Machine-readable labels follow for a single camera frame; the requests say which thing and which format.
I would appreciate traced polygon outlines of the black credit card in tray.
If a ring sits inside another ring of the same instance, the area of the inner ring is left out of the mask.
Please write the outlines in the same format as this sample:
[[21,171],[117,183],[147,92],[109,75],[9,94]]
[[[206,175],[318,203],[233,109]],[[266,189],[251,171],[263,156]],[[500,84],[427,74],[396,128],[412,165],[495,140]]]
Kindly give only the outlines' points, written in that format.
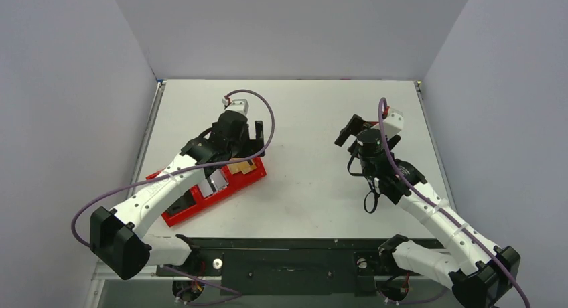
[[166,209],[166,213],[169,216],[174,216],[180,212],[188,210],[192,206],[196,204],[191,191],[187,191],[185,194],[180,196],[168,209]]

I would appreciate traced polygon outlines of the silver credit card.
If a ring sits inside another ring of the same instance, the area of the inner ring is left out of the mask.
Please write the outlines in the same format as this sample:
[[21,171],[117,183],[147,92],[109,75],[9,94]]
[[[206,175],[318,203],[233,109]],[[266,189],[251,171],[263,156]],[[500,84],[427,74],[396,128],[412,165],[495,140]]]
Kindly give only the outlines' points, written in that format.
[[198,189],[204,198],[210,197],[213,194],[225,189],[228,186],[228,181],[225,174],[221,169],[213,172],[205,180],[198,184]]

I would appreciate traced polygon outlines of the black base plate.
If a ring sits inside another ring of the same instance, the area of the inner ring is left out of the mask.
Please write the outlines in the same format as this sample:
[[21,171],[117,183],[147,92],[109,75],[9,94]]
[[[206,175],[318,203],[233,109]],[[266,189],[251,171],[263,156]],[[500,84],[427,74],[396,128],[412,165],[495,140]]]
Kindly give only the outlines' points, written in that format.
[[383,279],[407,273],[380,263],[386,240],[331,238],[193,238],[192,253],[178,267],[211,277],[243,295],[373,295]]

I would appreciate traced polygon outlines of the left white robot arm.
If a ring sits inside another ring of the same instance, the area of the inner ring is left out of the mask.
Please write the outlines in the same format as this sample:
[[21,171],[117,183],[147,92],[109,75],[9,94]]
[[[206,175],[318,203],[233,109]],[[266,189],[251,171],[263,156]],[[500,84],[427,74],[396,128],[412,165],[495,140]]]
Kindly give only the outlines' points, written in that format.
[[265,150],[263,122],[255,121],[250,136],[245,112],[226,110],[205,135],[189,140],[161,176],[108,210],[90,216],[90,250],[121,279],[146,266],[183,265],[190,241],[183,235],[156,236],[148,231],[171,205],[228,161],[259,156]]

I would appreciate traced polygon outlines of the red plastic tray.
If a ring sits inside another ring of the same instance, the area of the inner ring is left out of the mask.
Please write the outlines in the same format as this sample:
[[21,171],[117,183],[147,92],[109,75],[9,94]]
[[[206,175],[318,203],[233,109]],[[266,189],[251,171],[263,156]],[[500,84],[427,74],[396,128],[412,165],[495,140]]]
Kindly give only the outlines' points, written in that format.
[[169,227],[178,225],[260,181],[266,174],[261,157],[226,165],[190,188],[161,217]]

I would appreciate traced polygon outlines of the gold credit card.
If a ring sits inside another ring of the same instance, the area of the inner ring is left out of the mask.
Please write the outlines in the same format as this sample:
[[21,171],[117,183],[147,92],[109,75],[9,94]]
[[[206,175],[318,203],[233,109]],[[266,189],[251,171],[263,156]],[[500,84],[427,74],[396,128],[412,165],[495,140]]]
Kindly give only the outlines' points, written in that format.
[[255,162],[253,160],[248,160],[239,163],[229,164],[227,165],[227,168],[232,175],[235,175],[237,173],[246,175],[254,171],[257,168],[257,166],[255,165]]

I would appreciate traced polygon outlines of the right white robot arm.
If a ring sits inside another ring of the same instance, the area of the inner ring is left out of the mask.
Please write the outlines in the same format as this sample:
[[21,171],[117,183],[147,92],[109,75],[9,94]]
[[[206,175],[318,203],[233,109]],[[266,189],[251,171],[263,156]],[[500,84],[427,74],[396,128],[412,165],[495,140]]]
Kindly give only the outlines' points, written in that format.
[[362,177],[374,198],[386,197],[412,215],[446,249],[443,254],[396,234],[378,247],[382,270],[399,276],[417,273],[449,289],[463,307],[493,307],[514,286],[520,255],[511,246],[500,247],[482,236],[452,209],[425,176],[411,163],[397,159],[393,147],[401,140],[403,117],[394,112],[378,121],[353,115],[340,130],[335,145],[349,137],[347,166],[355,160],[361,166],[353,177]]

